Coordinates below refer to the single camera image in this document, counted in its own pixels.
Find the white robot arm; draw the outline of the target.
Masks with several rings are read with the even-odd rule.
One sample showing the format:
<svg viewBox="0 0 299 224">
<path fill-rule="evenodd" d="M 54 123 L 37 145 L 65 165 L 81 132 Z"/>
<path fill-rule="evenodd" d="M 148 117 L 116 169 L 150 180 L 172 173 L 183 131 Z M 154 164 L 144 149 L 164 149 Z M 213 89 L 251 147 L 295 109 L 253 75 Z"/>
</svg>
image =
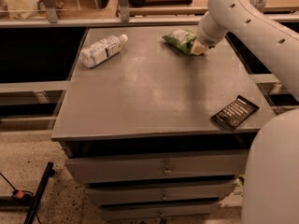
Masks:
<svg viewBox="0 0 299 224">
<path fill-rule="evenodd" d="M 216 46 L 231 32 L 270 71 L 257 83 L 279 82 L 299 100 L 299 38 L 263 14 L 266 0 L 208 0 L 197 40 Z M 249 150 L 242 224 L 299 224 L 299 109 L 265 123 Z"/>
</svg>

